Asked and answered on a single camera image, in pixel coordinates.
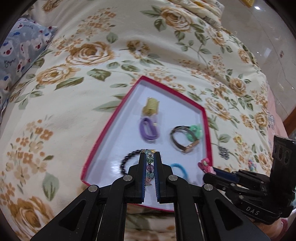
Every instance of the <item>pink hair accessory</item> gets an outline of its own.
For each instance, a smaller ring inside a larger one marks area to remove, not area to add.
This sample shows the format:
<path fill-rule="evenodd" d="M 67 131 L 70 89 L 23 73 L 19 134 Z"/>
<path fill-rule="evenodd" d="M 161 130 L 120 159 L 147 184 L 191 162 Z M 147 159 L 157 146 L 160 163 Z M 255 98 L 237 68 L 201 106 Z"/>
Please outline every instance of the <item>pink hair accessory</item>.
<path fill-rule="evenodd" d="M 209 163 L 210 160 L 208 158 L 204 158 L 197 165 L 204 173 L 210 172 L 216 175 L 216 172 L 214 171 L 213 167 L 209 165 Z"/>

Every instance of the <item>floral blanket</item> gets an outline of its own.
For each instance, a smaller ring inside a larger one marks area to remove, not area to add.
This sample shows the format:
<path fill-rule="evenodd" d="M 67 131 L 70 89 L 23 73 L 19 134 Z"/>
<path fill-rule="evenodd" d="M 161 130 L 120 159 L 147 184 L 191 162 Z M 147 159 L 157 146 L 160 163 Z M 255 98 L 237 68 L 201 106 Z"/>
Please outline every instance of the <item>floral blanket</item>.
<path fill-rule="evenodd" d="M 30 8 L 59 31 L 15 87 L 0 126 L 0 207 L 21 240 L 86 188 L 82 166 L 142 75 L 206 109 L 215 167 L 270 174 L 266 77 L 221 26 L 222 11 L 214 0 L 39 0 Z M 175 239 L 171 213 L 128 212 L 126 240 Z"/>

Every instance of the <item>green hair tie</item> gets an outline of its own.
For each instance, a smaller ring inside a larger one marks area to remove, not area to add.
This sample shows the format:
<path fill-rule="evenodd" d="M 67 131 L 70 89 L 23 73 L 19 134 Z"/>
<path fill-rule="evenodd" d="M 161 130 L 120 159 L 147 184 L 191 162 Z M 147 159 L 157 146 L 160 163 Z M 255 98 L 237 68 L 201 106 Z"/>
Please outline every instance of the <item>green hair tie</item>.
<path fill-rule="evenodd" d="M 201 139 L 203 137 L 202 126 L 200 124 L 190 126 L 189 130 L 194 133 L 197 139 Z M 189 141 L 191 142 L 195 141 L 195 139 L 193 139 L 193 136 L 191 134 L 187 133 L 186 136 Z"/>

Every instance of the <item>metal screw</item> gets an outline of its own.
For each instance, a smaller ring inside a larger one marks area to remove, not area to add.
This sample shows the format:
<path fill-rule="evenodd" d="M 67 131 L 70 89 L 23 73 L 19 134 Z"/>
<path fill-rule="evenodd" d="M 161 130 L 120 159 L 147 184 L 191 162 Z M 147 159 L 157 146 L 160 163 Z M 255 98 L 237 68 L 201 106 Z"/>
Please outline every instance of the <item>metal screw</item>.
<path fill-rule="evenodd" d="M 178 177 L 176 175 L 169 175 L 168 178 L 171 181 L 176 181 L 178 179 Z"/>
<path fill-rule="evenodd" d="M 89 191 L 90 192 L 95 192 L 96 190 L 98 190 L 98 187 L 96 185 L 89 186 Z"/>
<path fill-rule="evenodd" d="M 130 180 L 132 180 L 133 179 L 133 177 L 131 176 L 131 175 L 125 175 L 124 177 L 123 177 L 123 179 L 125 180 L 125 181 L 130 181 Z"/>
<path fill-rule="evenodd" d="M 213 190 L 213 186 L 211 184 L 205 184 L 204 185 L 204 189 L 207 191 L 212 191 Z"/>

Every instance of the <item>pillow with cartoon print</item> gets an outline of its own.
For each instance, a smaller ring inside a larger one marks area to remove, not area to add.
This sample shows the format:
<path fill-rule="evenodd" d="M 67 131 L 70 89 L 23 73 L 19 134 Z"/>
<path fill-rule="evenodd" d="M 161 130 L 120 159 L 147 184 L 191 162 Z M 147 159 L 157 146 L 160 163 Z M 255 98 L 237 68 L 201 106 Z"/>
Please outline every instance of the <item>pillow with cartoon print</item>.
<path fill-rule="evenodd" d="M 57 27 L 44 27 L 21 17 L 0 47 L 0 123 L 9 89 L 34 64 L 51 41 Z"/>

